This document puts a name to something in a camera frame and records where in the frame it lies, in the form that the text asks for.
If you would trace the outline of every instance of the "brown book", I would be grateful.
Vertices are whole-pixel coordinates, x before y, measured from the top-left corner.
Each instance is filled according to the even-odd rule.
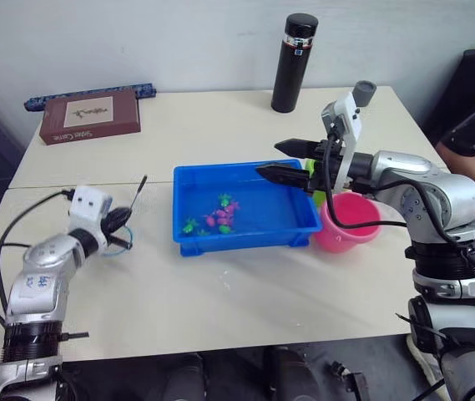
[[[139,131],[137,98],[127,89],[49,100],[39,134],[53,145]]]

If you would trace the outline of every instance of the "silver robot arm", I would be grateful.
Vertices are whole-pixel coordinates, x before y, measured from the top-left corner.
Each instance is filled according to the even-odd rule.
[[[53,236],[24,254],[5,318],[0,399],[48,401],[61,399],[68,391],[60,378],[63,359],[58,344],[88,336],[62,332],[68,284],[90,255],[105,251],[110,241],[119,241],[110,233],[125,224],[131,208],[109,213],[111,202],[111,196],[101,190],[79,186],[69,211],[68,234]]]
[[[404,180],[421,184],[444,231],[474,258],[475,182],[418,156],[381,151],[372,159],[364,191],[407,223],[412,246],[406,254],[416,263],[412,277],[421,294],[408,303],[414,343],[438,358],[453,400],[475,399],[475,266],[440,237],[412,185],[372,190]]]
[[[314,159],[311,176],[276,163],[256,170],[310,193],[351,189],[401,213],[412,240],[406,257],[415,261],[413,282],[421,294],[408,303],[414,343],[437,357],[453,400],[475,400],[475,182],[419,156],[355,152],[359,111],[347,94],[322,111],[327,140],[275,145],[291,157]]]

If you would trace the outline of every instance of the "pink bucket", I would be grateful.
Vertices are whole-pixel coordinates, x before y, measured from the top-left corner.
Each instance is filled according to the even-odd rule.
[[[379,221],[380,211],[370,200],[354,192],[334,195],[334,208],[337,219],[345,224]],[[326,202],[321,206],[322,230],[314,234],[315,240],[326,251],[342,253],[357,244],[373,240],[380,231],[380,226],[371,226],[345,230],[334,224],[328,213]]]

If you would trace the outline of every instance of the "black water bottle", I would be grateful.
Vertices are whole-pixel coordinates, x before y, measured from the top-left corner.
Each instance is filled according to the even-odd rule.
[[[280,113],[290,113],[296,107],[318,24],[317,18],[310,14],[297,13],[287,17],[270,104]]]

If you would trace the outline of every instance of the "gray floor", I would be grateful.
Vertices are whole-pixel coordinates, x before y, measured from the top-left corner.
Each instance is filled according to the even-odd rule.
[[[405,336],[293,344],[291,348],[305,357],[321,386],[324,400],[355,399],[326,372],[334,360],[345,364],[352,372],[365,374],[372,400],[411,400],[427,388],[426,379],[407,350]],[[209,378],[208,399],[267,400],[262,371],[263,349],[201,353]],[[90,399],[140,401],[157,399],[155,394],[182,357],[162,355],[65,363],[64,369],[74,373],[76,382]],[[427,399],[439,401],[434,394]]]

